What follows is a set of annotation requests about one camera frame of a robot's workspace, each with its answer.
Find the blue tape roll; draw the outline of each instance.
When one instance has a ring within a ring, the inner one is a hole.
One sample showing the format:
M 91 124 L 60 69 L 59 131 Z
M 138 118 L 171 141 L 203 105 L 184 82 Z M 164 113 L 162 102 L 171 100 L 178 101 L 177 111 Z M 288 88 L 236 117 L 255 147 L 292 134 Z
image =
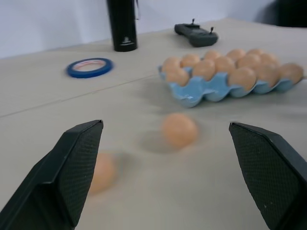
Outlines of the blue tape roll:
M 101 65 L 102 67 L 91 71 L 78 70 L 83 66 L 91 64 L 98 64 Z M 113 63 L 109 59 L 89 58 L 71 63 L 69 66 L 67 66 L 66 72 L 69 76 L 73 78 L 93 78 L 108 73 L 109 71 L 112 70 L 112 68 L 113 68 Z

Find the egg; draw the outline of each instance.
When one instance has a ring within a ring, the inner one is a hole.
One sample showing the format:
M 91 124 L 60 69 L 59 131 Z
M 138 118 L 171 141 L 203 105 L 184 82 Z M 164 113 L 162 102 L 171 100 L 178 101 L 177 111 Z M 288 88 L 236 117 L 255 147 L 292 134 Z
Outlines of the egg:
M 201 76 L 210 81 L 215 74 L 215 63 L 212 60 L 202 60 L 194 66 L 192 75 Z
M 256 68 L 261 64 L 261 59 L 258 55 L 247 54 L 237 62 L 238 68 L 249 67 L 251 69 Z
M 203 58 L 215 60 L 215 59 L 219 58 L 220 56 L 221 56 L 221 54 L 218 51 L 212 49 L 212 50 L 209 50 Z
M 257 75 L 254 70 L 248 67 L 236 69 L 228 76 L 228 85 L 240 85 L 245 91 L 250 91 L 257 81 Z
M 272 65 L 260 65 L 255 68 L 257 79 L 268 82 L 270 87 L 276 85 L 280 79 L 280 73 Z
M 260 59 L 263 65 L 272 65 L 275 67 L 278 67 L 280 65 L 278 58 L 273 54 L 261 54 Z
M 255 55 L 259 55 L 260 56 L 263 53 L 264 53 L 264 51 L 262 49 L 251 49 L 246 54 L 255 54 Z
M 180 67 L 180 58 L 178 57 L 169 57 L 167 58 L 162 65 L 162 72 L 167 72 L 173 68 Z
M 234 61 L 225 56 L 218 57 L 215 61 L 216 72 L 231 73 L 236 69 Z
M 181 67 L 194 67 L 200 60 L 197 54 L 187 54 L 181 60 Z
M 108 151 L 98 153 L 89 193 L 96 194 L 106 190 L 114 184 L 116 177 L 117 169 L 111 153 Z
M 282 79 L 290 79 L 293 84 L 298 83 L 304 76 L 304 69 L 295 64 L 287 63 L 278 68 Z
M 170 145 L 180 149 L 197 140 L 199 129 L 190 117 L 174 113 L 162 123 L 162 134 Z
M 166 72 L 166 81 L 175 82 L 180 86 L 185 86 L 189 82 L 189 74 L 182 68 L 170 69 Z
M 233 49 L 228 54 L 227 57 L 231 58 L 234 62 L 237 62 L 239 59 L 243 58 L 246 55 L 243 49 Z

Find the egg tray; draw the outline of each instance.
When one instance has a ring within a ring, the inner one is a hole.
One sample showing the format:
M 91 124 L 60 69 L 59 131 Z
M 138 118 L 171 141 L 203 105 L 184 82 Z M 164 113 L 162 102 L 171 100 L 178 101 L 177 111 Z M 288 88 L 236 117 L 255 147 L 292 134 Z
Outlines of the egg tray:
M 206 81 L 201 76 L 192 76 L 192 68 L 184 68 L 190 75 L 190 80 L 186 86 L 180 86 L 175 82 L 168 82 L 173 97 L 184 107 L 192 108 L 197 106 L 203 99 L 211 102 L 218 102 L 227 95 L 235 98 L 244 97 L 253 92 L 265 94 L 276 90 L 279 92 L 288 91 L 293 87 L 289 79 L 281 79 L 275 86 L 270 87 L 266 81 L 258 80 L 254 87 L 245 91 L 240 85 L 228 86 L 228 74 L 218 72 L 210 81 Z M 159 75 L 166 82 L 166 74 L 162 72 L 162 66 L 158 67 Z

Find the table surface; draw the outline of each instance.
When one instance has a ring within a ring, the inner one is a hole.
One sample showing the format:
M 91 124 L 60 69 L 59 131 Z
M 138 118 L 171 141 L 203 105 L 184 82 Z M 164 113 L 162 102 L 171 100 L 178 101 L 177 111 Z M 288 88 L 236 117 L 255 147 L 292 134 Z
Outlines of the table surface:
M 285 62 L 307 67 L 305 29 L 279 28 L 223 19 L 209 22 L 220 35 L 214 49 L 263 48 Z M 172 99 L 156 66 L 168 56 L 203 55 L 172 30 L 142 34 L 139 49 L 112 51 L 97 42 L 0 60 L 0 208 L 32 166 L 61 134 L 83 122 L 103 119 L 100 149 L 121 152 L 117 184 L 88 197 L 78 230 L 265 230 L 237 161 L 228 132 L 239 121 L 281 134 L 304 158 L 307 135 L 307 82 L 283 94 L 227 98 L 185 109 Z M 110 73 L 72 79 L 64 69 L 74 61 L 103 57 Z M 172 112 L 194 118 L 200 140 L 179 152 L 160 136 Z

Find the remote controller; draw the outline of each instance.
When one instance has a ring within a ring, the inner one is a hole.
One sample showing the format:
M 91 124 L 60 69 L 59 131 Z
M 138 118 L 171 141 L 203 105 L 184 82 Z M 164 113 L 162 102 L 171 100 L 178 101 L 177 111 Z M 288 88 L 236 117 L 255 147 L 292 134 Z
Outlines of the remote controller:
M 210 32 L 204 30 L 198 24 L 194 24 L 195 19 L 191 24 L 176 24 L 175 32 L 178 35 L 184 35 L 194 47 L 212 46 L 218 40 L 217 33 L 213 32 L 211 27 Z

